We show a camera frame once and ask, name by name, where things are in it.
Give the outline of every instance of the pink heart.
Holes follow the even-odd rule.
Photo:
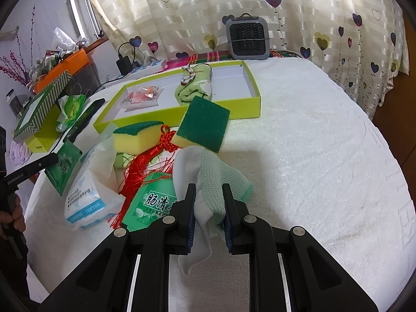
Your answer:
[[[147,45],[149,46],[149,49],[152,51],[153,54],[157,52],[157,49],[159,49],[159,43],[157,43],[156,41],[148,43]]]

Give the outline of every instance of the orange box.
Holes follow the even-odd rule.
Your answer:
[[[71,75],[81,70],[84,66],[90,63],[90,60],[85,53],[84,49],[81,49],[71,56],[67,57],[56,67],[54,67],[44,78],[38,81],[35,85],[35,93],[39,93],[44,87],[51,83],[55,78],[62,74],[65,70],[68,70]]]

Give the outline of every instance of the red fringe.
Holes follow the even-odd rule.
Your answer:
[[[134,196],[141,186],[155,182],[159,179],[172,177],[162,176],[154,180],[149,180],[146,182],[144,181],[147,176],[154,172],[165,172],[172,174],[174,161],[173,158],[169,158],[164,162],[156,164],[154,167],[152,167],[151,170],[147,169],[147,165],[152,161],[152,159],[159,155],[164,149],[172,153],[179,148],[178,146],[171,143],[171,139],[176,131],[169,131],[169,127],[165,125],[162,126],[161,130],[162,136],[160,137],[159,143],[153,148],[150,148],[144,153],[136,156],[128,163],[124,171],[125,183],[123,189],[120,191],[120,194],[126,197],[126,199],[120,212],[111,223],[111,227],[113,229],[116,229],[120,226],[128,208],[130,207],[130,204],[132,203]]]

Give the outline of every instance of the silver screw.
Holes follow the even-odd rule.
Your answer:
[[[174,216],[165,216],[163,217],[163,223],[165,224],[172,224],[175,222],[175,217]]]
[[[254,223],[257,220],[257,218],[256,218],[256,216],[253,216],[253,215],[250,214],[250,215],[245,216],[244,220],[247,223]]]
[[[114,235],[116,237],[123,237],[125,234],[126,234],[126,230],[121,227],[114,230]]]
[[[297,226],[293,229],[293,233],[297,236],[303,236],[305,234],[305,230],[300,226]]]

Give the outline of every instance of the white blanket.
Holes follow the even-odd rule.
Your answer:
[[[230,121],[219,157],[252,181],[249,211],[279,228],[305,227],[386,311],[416,264],[415,211],[387,143],[311,62],[248,65],[261,92],[261,117]],[[103,92],[109,97],[117,89]],[[44,173],[26,221],[29,262],[48,291],[110,232],[105,224],[70,232],[63,200]],[[248,258],[228,255],[220,239],[211,245],[212,256],[189,277],[171,257],[171,311],[248,311]]]

